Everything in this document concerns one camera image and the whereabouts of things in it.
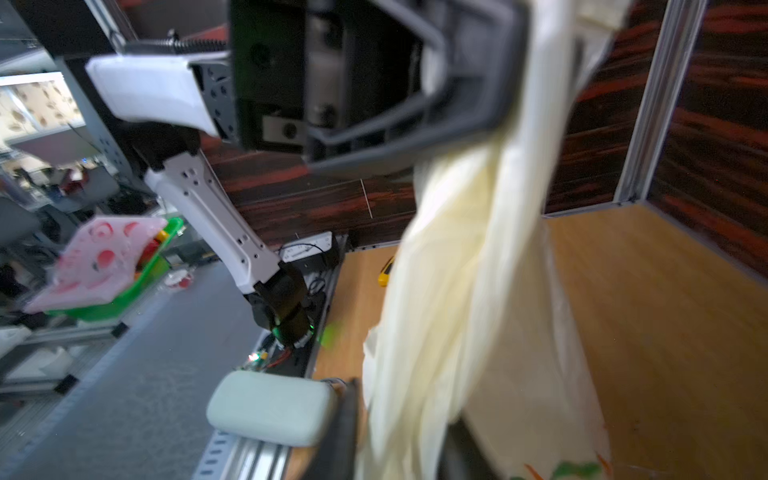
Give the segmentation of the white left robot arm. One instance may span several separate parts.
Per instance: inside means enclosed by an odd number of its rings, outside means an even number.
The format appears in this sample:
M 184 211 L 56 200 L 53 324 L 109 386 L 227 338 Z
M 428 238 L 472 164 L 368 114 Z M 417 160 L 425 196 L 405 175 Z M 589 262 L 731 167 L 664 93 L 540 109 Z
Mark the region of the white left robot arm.
M 314 331 L 304 278 L 237 212 L 198 134 L 298 153 L 315 173 L 400 177 L 502 123 L 531 22 L 521 1 L 234 1 L 227 41 L 137 40 L 85 69 L 147 186 L 297 348 Z

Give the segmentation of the white fruit-print plastic bag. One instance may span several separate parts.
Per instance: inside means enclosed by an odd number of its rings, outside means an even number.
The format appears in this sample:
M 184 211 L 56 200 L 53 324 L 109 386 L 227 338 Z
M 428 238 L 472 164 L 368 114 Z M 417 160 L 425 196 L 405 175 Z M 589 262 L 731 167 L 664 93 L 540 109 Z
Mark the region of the white fruit-print plastic bag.
M 435 479 L 467 424 L 501 479 L 608 479 L 604 418 L 542 210 L 572 106 L 626 1 L 530 1 L 517 102 L 482 141 L 415 172 L 363 361 L 359 479 Z

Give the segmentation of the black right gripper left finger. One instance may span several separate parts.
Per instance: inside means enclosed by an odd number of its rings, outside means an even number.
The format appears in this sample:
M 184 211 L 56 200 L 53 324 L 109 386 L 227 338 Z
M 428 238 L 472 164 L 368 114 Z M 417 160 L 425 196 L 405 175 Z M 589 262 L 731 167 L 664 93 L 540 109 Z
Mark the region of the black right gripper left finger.
M 349 480 L 354 478 L 357 452 L 360 382 L 353 378 L 342 388 L 335 410 L 304 480 Z

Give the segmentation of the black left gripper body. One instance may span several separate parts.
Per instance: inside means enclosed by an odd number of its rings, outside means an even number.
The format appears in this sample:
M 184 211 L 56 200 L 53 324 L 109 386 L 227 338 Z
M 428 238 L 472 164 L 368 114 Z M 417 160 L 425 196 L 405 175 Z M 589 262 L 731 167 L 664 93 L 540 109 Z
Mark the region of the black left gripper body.
M 420 1 L 232 1 L 242 148 L 310 162 L 373 162 L 429 148 Z

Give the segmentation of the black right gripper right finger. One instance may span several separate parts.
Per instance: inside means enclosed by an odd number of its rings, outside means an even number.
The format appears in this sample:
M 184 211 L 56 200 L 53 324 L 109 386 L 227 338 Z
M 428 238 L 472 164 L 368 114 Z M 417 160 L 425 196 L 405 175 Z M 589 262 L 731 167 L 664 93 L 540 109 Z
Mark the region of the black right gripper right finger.
M 462 418 L 451 424 L 444 438 L 438 463 L 440 480 L 498 479 Z

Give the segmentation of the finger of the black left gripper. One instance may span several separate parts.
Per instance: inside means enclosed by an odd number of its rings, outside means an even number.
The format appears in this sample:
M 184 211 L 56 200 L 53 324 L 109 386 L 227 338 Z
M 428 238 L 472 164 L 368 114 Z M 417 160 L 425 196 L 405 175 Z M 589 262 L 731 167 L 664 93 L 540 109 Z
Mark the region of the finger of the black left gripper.
M 396 175 L 487 136 L 520 91 L 523 1 L 312 1 L 304 157 L 336 177 Z

